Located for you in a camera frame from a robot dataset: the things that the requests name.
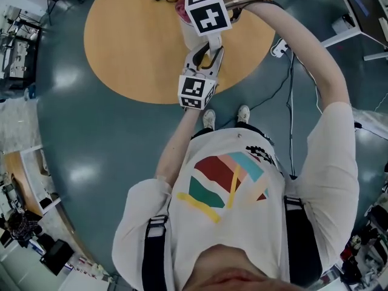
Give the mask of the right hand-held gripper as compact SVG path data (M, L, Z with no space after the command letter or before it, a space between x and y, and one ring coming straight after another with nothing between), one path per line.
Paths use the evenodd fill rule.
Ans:
M226 7L223 0L185 0L184 10L198 36L231 29L242 12L239 7Z

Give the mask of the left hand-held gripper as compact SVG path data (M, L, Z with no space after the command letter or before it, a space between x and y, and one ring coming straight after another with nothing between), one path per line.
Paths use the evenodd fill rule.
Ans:
M203 42L186 56L185 69L179 76L178 84L178 101L184 109L204 110L215 94L224 47L216 51L209 66L201 67L201 71L198 71L209 48L209 42Z

